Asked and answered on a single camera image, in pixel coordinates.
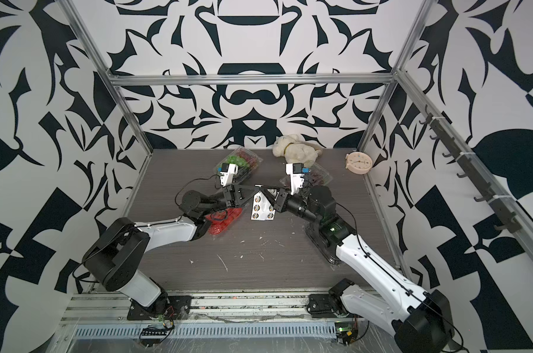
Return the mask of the white sticker sheet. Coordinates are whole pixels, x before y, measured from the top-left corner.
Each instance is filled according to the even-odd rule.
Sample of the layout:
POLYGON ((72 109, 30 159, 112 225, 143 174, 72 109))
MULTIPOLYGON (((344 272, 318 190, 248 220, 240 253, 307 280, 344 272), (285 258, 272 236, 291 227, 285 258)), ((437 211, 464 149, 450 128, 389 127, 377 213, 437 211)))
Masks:
POLYGON ((273 221, 275 219, 275 209, 261 191, 257 192, 253 198, 253 208, 251 220, 256 222, 273 221))

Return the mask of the strawberry clamshell box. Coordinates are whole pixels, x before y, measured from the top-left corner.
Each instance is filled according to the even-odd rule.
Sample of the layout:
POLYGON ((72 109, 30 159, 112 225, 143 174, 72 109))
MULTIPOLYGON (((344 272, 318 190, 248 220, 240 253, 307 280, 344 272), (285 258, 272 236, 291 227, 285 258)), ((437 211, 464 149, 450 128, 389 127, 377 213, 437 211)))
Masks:
POLYGON ((242 208, 228 208, 207 215, 205 218, 211 222, 207 232, 212 236, 221 234, 240 217, 242 212, 242 208))

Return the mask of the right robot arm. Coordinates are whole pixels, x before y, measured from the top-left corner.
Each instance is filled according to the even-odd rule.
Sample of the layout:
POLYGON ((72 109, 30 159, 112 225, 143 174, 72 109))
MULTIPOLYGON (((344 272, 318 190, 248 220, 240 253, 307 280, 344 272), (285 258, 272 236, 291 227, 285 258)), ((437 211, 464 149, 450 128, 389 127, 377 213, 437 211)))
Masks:
POLYGON ((438 290, 427 291, 398 272, 362 239, 357 223, 337 212, 341 207, 326 186, 310 189, 306 198, 278 189, 272 195, 259 186, 275 211, 306 220, 319 250, 350 266, 376 291, 368 294, 342 280, 332 289, 347 313, 360 316, 393 336, 402 352, 448 352, 459 333, 449 299, 438 290))

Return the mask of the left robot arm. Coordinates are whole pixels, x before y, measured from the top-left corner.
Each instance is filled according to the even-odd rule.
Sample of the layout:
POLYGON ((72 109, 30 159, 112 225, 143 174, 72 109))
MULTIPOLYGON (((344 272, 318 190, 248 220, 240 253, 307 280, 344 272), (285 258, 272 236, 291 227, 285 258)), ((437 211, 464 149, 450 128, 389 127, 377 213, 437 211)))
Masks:
POLYGON ((194 241, 208 231, 207 215, 243 207, 265 187, 227 185, 213 195, 187 191, 179 205, 182 215, 166 221, 135 223, 117 219, 85 253, 82 265, 107 291, 126 295, 133 304, 154 314, 169 308, 168 294, 139 266, 144 255, 169 244, 194 241))

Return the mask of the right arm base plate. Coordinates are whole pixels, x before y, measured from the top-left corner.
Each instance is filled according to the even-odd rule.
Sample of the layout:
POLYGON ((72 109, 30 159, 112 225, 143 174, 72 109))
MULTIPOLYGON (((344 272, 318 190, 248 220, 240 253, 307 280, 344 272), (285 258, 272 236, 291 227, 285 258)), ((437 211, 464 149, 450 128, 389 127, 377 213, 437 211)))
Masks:
POLYGON ((305 308, 313 319, 366 319, 358 311, 352 311, 353 303, 351 296, 310 294, 305 308))

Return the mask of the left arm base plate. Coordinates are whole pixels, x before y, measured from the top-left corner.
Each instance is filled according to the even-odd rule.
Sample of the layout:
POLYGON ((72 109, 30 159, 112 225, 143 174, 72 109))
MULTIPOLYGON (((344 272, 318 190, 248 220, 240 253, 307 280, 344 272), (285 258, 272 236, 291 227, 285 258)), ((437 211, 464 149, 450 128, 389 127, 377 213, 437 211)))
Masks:
POLYGON ((177 320, 184 319, 191 311, 193 297, 188 295, 160 296, 149 307, 143 307, 137 301, 131 299, 127 320, 177 320))

